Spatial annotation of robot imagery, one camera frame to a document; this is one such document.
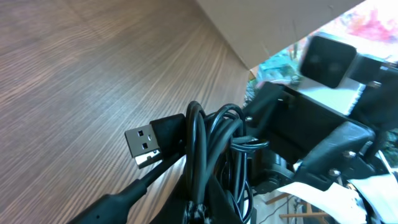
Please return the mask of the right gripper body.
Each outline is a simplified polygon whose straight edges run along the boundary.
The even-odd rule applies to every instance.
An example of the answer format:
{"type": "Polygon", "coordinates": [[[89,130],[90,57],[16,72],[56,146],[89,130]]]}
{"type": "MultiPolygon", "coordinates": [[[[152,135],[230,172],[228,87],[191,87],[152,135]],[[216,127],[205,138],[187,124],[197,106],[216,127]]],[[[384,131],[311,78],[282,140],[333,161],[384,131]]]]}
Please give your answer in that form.
{"type": "Polygon", "coordinates": [[[376,135],[364,124],[286,86],[265,83],[243,113],[248,134],[268,145],[249,160],[249,183],[259,191],[300,182],[326,191],[340,176],[376,173],[365,154],[376,135]]]}

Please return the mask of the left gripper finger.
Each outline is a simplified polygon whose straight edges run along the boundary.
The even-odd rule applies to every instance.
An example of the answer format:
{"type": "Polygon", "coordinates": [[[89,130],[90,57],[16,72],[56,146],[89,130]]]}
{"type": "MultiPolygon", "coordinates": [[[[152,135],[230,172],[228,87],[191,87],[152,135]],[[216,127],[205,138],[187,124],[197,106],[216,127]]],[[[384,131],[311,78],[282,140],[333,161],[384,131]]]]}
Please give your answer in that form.
{"type": "Polygon", "coordinates": [[[206,186],[205,203],[196,205],[189,201],[185,176],[181,175],[164,206],[151,222],[155,224],[237,224],[242,221],[215,177],[210,177],[206,186]]]}

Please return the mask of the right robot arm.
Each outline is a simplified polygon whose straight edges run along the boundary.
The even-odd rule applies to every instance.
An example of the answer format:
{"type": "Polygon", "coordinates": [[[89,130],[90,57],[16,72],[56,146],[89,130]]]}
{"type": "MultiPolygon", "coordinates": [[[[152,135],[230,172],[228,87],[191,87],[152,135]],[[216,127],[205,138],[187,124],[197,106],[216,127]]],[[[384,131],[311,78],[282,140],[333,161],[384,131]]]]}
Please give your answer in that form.
{"type": "Polygon", "coordinates": [[[397,127],[397,69],[355,42],[317,34],[298,72],[263,82],[244,108],[248,133],[267,142],[249,156],[255,191],[294,182],[324,191],[338,179],[386,174],[376,154],[397,127]]]}

